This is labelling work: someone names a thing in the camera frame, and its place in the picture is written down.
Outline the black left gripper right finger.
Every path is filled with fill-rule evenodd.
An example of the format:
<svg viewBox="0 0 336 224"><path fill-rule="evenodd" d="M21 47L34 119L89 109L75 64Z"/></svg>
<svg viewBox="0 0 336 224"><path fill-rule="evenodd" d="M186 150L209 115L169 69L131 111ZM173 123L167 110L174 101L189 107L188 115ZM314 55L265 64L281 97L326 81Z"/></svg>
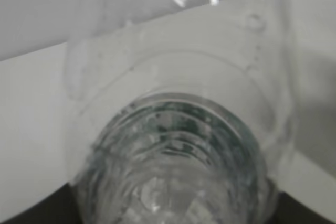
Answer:
<svg viewBox="0 0 336 224"><path fill-rule="evenodd" d="M275 224L332 224L333 222L322 217L287 193L281 193L278 205L272 216Z"/></svg>

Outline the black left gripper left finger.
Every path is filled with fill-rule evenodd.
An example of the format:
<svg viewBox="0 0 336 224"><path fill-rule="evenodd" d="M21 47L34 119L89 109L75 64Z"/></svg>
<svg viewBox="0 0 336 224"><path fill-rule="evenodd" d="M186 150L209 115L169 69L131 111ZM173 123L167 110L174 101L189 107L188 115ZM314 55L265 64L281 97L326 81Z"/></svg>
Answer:
<svg viewBox="0 0 336 224"><path fill-rule="evenodd" d="M78 222L79 211L69 184L64 184L27 210L2 221L4 224L76 224Z"/></svg>

